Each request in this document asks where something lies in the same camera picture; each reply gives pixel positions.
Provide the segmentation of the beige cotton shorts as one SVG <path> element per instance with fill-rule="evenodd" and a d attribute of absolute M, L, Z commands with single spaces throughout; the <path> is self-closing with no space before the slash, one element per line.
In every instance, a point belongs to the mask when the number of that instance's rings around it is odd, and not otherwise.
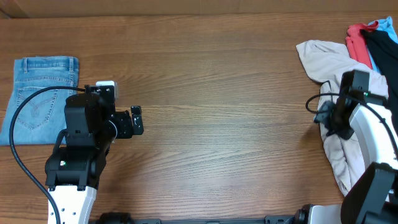
<path fill-rule="evenodd" d="M 370 74 L 369 90 L 376 95 L 389 96 L 387 81 L 380 73 L 349 56 L 344 44 L 321 40 L 308 40 L 296 45 L 298 56 L 307 76 L 321 83 L 320 93 L 338 93 L 345 72 L 360 70 Z M 327 136 L 327 128 L 320 124 L 320 135 L 327 159 L 333 169 L 336 183 L 347 195 L 365 171 L 364 159 L 358 138 L 352 135 L 344 140 L 334 134 Z"/>

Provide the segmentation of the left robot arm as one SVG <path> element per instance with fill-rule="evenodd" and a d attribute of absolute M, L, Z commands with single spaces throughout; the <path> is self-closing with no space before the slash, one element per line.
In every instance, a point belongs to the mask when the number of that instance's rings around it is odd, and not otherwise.
<path fill-rule="evenodd" d="M 45 184 L 55 202 L 49 223 L 88 223 L 111 143 L 143 134 L 141 107 L 116 111 L 116 90 L 114 82 L 98 82 L 66 99 L 67 127 L 45 163 Z"/>

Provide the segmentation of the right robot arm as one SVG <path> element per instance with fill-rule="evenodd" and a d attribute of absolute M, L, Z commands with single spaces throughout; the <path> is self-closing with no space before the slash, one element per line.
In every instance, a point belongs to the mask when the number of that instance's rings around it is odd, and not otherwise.
<path fill-rule="evenodd" d="M 338 94 L 315 111 L 331 134 L 355 134 L 365 171 L 340 205 L 305 205 L 291 223 L 397 223 L 397 136 L 383 96 Z"/>

